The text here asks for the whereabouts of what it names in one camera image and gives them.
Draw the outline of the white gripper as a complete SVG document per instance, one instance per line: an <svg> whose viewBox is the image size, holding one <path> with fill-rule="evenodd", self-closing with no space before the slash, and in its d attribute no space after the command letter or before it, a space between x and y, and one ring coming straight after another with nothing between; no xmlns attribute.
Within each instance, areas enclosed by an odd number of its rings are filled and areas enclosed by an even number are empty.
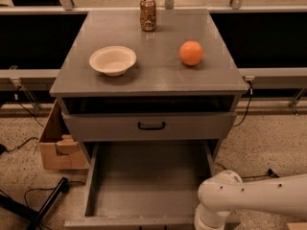
<svg viewBox="0 0 307 230"><path fill-rule="evenodd" d="M194 226L196 230L224 230L230 211L214 212L202 204L196 209Z"/></svg>

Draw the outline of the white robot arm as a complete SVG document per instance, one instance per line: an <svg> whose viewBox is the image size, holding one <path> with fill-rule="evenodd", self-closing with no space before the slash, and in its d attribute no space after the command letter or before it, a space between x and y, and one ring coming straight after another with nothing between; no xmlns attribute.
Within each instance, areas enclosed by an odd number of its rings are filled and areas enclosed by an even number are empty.
<svg viewBox="0 0 307 230"><path fill-rule="evenodd" d="M238 209L306 218L307 175L244 182L236 172L225 170L200 184L198 198L196 230L224 230Z"/></svg>

